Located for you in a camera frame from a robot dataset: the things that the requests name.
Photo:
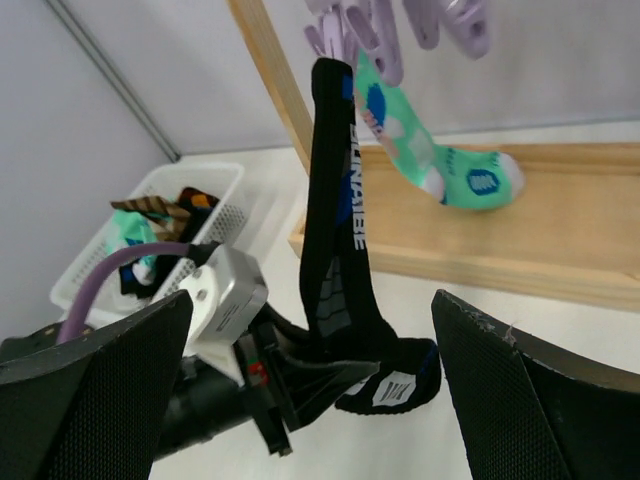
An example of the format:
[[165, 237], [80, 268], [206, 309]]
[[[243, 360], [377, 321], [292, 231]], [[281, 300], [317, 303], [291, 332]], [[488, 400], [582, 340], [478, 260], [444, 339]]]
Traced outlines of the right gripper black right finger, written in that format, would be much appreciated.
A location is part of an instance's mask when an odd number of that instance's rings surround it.
[[440, 289], [432, 319], [475, 479], [636, 479], [639, 376]]

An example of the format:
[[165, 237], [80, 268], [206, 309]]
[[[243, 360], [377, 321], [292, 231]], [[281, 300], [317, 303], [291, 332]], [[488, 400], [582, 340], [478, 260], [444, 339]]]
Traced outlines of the brown striped sock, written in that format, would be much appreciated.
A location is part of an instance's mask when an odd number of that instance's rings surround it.
[[111, 201], [110, 205], [116, 210], [137, 212], [158, 225], [163, 233], [174, 237], [183, 233], [191, 217], [188, 210], [157, 195]]

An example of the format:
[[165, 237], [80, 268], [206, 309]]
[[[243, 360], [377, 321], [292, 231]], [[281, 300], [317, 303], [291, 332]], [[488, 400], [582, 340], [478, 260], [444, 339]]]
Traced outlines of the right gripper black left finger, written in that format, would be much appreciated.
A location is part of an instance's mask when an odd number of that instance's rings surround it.
[[147, 478], [192, 311], [181, 290], [2, 364], [2, 478]]

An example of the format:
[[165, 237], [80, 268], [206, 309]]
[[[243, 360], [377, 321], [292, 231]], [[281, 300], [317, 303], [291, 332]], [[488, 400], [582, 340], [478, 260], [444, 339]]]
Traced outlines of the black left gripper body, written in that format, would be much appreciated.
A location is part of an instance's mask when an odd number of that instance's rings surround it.
[[284, 457], [292, 453], [273, 393], [275, 381], [259, 353], [250, 333], [231, 347], [243, 384], [196, 356], [181, 360], [162, 423], [157, 458], [208, 442], [247, 422], [255, 424], [271, 454]]

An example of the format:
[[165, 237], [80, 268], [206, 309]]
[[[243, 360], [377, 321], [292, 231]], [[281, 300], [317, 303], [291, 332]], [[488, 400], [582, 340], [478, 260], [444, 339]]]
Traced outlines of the mint green sock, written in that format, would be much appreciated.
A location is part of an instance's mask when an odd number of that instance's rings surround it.
[[512, 203], [523, 190], [525, 176], [512, 156], [436, 143], [404, 91], [384, 83], [363, 53], [356, 67], [354, 95], [364, 123], [395, 168], [439, 203], [493, 210]]
[[[107, 227], [105, 249], [107, 254], [130, 246], [155, 243], [158, 238], [149, 221], [137, 212], [115, 210]], [[150, 286], [156, 276], [156, 256], [130, 260], [119, 271], [122, 286]]]

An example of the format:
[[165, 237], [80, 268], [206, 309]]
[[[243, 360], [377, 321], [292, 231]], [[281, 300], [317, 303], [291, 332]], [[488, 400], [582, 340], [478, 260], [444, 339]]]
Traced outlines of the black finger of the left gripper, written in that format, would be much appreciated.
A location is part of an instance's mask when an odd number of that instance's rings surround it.
[[279, 380], [288, 429], [299, 430], [315, 422], [352, 386], [378, 371], [378, 362], [340, 360], [311, 363], [280, 357]]

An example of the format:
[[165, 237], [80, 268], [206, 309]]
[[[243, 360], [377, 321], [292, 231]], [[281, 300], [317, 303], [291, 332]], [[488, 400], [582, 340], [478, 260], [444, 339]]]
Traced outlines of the black blue sock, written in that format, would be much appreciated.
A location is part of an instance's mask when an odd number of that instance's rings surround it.
[[376, 302], [353, 83], [352, 68], [343, 61], [321, 58], [312, 68], [315, 117], [299, 289], [311, 344], [320, 355], [379, 365], [336, 408], [403, 414], [438, 393], [439, 352], [429, 338], [399, 337]]

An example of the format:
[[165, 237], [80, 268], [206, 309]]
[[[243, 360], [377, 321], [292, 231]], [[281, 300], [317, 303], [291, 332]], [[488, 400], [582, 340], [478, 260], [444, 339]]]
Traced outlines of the red yellow black argyle sock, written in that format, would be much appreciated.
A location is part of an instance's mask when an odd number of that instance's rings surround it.
[[177, 204], [190, 212], [211, 211], [219, 203], [219, 198], [194, 187], [185, 187], [179, 194]]

